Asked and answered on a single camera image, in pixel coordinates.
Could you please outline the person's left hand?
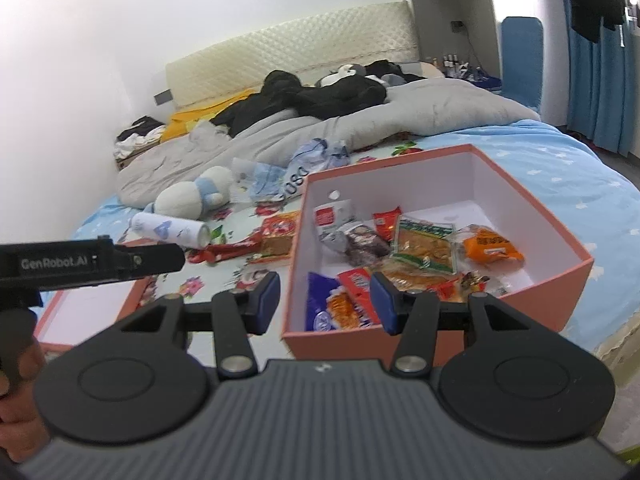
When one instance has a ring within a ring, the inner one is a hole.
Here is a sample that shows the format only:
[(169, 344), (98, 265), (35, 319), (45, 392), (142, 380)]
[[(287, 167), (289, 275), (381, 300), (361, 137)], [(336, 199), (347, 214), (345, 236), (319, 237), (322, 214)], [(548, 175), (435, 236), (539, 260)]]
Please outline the person's left hand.
[(46, 359), (34, 340), (18, 361), (21, 380), (9, 391), (1, 374), (1, 447), (14, 463), (23, 463), (38, 453), (50, 440), (48, 430), (37, 411), (32, 387)]

